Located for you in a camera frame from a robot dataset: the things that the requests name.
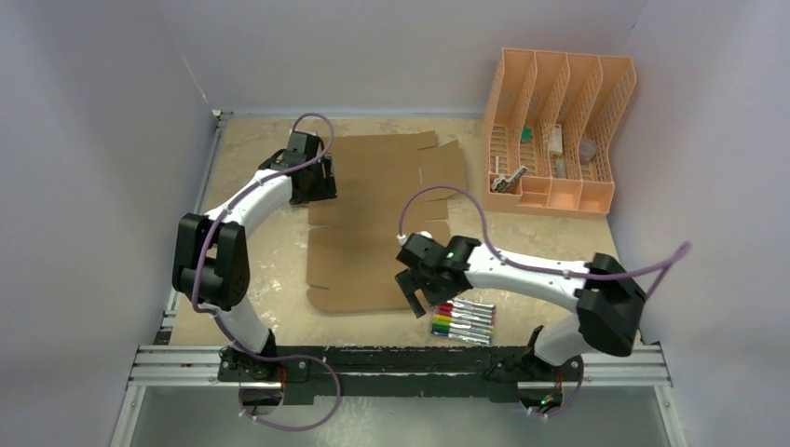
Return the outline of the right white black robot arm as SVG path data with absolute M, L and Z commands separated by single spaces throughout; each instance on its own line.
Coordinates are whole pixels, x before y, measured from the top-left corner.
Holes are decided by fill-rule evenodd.
M 474 237 L 455 236 L 443 245 L 426 232 L 398 237 L 404 270 L 396 281 L 416 317 L 465 291 L 507 291 L 567 310 L 565 319 L 534 331 L 523 354 L 525 371 L 544 379 L 568 360 L 598 351 L 626 358 L 633 352 L 647 300 L 613 257 L 589 262 L 556 261 L 490 249 Z

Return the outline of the brown cardboard box sheet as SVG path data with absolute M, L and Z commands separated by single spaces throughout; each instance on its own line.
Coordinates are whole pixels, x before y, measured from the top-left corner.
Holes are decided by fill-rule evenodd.
M 308 301 L 330 314 L 406 310 L 395 276 L 399 233 L 450 238 L 447 199 L 467 188 L 458 141 L 434 131 L 334 140 L 337 197 L 308 206 Z

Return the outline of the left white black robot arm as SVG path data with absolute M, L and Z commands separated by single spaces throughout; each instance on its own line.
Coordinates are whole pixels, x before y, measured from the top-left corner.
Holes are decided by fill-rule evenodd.
M 244 353 L 241 368 L 265 381 L 278 368 L 272 330 L 257 316 L 248 288 L 249 236 L 287 203 L 336 196 L 332 160 L 325 141 L 294 130 L 285 148 L 266 159 L 246 184 L 223 204 L 186 213 L 178 223 L 172 287 L 193 310 L 212 318 L 231 348 Z

